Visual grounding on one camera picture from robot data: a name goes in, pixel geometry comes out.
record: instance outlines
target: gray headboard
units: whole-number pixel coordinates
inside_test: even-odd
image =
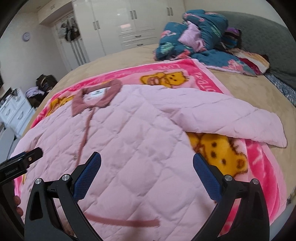
[[[296,89],[296,42],[286,27],[251,14],[215,12],[228,19],[229,27],[241,29],[243,50],[266,54],[270,72]]]

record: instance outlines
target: blue gripper pad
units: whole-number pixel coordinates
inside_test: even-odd
[[[196,153],[193,157],[193,167],[198,174],[198,177],[202,181],[210,198],[216,202],[219,202],[222,198],[221,185],[209,169],[206,160],[200,153]]]
[[[86,162],[86,167],[74,184],[73,198],[75,202],[83,199],[91,186],[96,174],[101,167],[102,159],[99,153],[94,153],[91,160]]]

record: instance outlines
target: wall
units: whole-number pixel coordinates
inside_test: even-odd
[[[278,13],[266,0],[185,0],[186,10],[243,12],[270,19],[286,26]]]
[[[28,42],[22,35],[29,32]],[[17,14],[0,38],[0,72],[4,81],[0,96],[10,87],[26,92],[41,75],[52,74],[59,81],[67,74],[52,30],[38,24],[37,13]]]

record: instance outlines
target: mattress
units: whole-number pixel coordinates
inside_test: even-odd
[[[41,103],[24,134],[30,129],[34,119],[42,111],[48,100],[58,91],[98,74],[154,63],[156,61],[153,60],[152,52],[157,46],[148,45],[114,53],[71,71],[58,82]],[[255,107],[274,112],[280,117],[288,146],[286,148],[278,148],[269,145],[269,147],[282,169],[287,185],[287,194],[289,195],[296,186],[296,108],[263,75],[250,77],[216,70],[211,70],[211,72],[236,98],[247,101]]]

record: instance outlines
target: round clock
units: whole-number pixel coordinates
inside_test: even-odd
[[[30,33],[26,32],[22,36],[23,41],[28,42],[30,40]]]

